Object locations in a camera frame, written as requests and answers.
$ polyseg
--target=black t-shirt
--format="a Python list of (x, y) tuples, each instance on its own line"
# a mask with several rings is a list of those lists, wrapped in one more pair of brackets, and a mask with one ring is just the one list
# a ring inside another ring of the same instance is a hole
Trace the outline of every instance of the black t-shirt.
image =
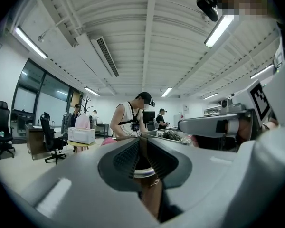
[(73, 113), (72, 119), (71, 119), (71, 127), (75, 127), (76, 118), (79, 117), (79, 114), (76, 115)]
[[(157, 118), (156, 118), (156, 122), (159, 124), (160, 122), (164, 122), (164, 119), (163, 119), (163, 116), (162, 115), (158, 115)], [(159, 125), (158, 126), (158, 129), (165, 129), (166, 126), (162, 126), (162, 125)]]

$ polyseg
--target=glass wall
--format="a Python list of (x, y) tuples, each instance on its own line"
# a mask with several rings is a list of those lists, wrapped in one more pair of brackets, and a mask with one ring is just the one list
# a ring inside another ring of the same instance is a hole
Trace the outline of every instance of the glass wall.
[(14, 127), (14, 139), (24, 138), (26, 135), (25, 125), (33, 124), (34, 106), (44, 74), (44, 71), (30, 60), (22, 70), (10, 115), (10, 125)]
[(67, 110), (70, 87), (50, 75), (46, 75), (39, 94), (35, 125), (40, 116), (46, 112), (50, 115), (50, 124), (61, 127), (62, 117)]
[(61, 127), (64, 113), (73, 112), (75, 103), (80, 103), (77, 90), (29, 59), (14, 94), (10, 115), (10, 125), (14, 127), (13, 138), (25, 139), (27, 124), (41, 126), (40, 116), (44, 112), (51, 117), (50, 125)]

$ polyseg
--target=computer monitor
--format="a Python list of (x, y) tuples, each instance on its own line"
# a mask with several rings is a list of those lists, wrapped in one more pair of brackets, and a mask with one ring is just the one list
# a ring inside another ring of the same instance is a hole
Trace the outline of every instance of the computer monitor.
[(144, 124), (148, 124), (149, 122), (153, 122), (153, 119), (155, 118), (155, 112), (142, 112), (142, 119)]

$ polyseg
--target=ceiling light fixture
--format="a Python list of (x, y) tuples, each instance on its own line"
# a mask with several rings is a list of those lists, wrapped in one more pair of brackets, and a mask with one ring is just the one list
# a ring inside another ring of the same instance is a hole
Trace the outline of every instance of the ceiling light fixture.
[(165, 93), (163, 93), (162, 97), (165, 97), (171, 90), (172, 90), (172, 87), (168, 87)]
[(209, 48), (213, 47), (213, 45), (217, 42), (220, 36), (224, 33), (227, 29), (229, 24), (232, 22), (234, 16), (233, 15), (223, 15), (219, 21), (217, 22), (216, 26), (205, 40), (205, 45)]
[(61, 91), (59, 91), (59, 90), (56, 90), (56, 92), (62, 93), (62, 94), (64, 94), (64, 95), (68, 95), (68, 94), (63, 93), (63, 92), (61, 92)]
[(255, 78), (255, 77), (259, 76), (261, 73), (263, 73), (263, 72), (267, 71), (267, 70), (268, 70), (268, 69), (270, 69), (272, 66), (274, 66), (274, 65), (273, 65), (273, 64), (271, 64), (271, 65), (269, 65), (269, 66), (265, 67), (263, 70), (259, 71), (258, 73), (253, 74), (250, 78), (251, 78), (251, 79), (253, 79), (253, 78)]
[(210, 95), (210, 96), (204, 98), (204, 100), (207, 100), (207, 99), (209, 99), (209, 98), (211, 98), (211, 97), (214, 97), (214, 96), (216, 96), (216, 95), (218, 95), (218, 93), (215, 93), (214, 95)]
[(15, 32), (17, 35), (21, 37), (39, 56), (41, 56), (43, 59), (46, 59), (48, 56), (41, 51), (34, 42), (31, 41), (31, 39), (20, 29), (20, 27), (16, 27)]
[(94, 94), (94, 95), (96, 95), (96, 96), (100, 96), (98, 93), (96, 93), (95, 91), (91, 90), (91, 89), (88, 88), (88, 87), (85, 87), (85, 90), (87, 90), (88, 92), (90, 92), (90, 93), (92, 93), (92, 94)]

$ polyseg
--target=white box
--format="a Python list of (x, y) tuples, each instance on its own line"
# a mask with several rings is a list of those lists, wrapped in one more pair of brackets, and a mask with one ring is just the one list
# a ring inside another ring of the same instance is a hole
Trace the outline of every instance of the white box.
[(95, 141), (95, 129), (70, 127), (67, 139), (77, 143), (92, 143)]

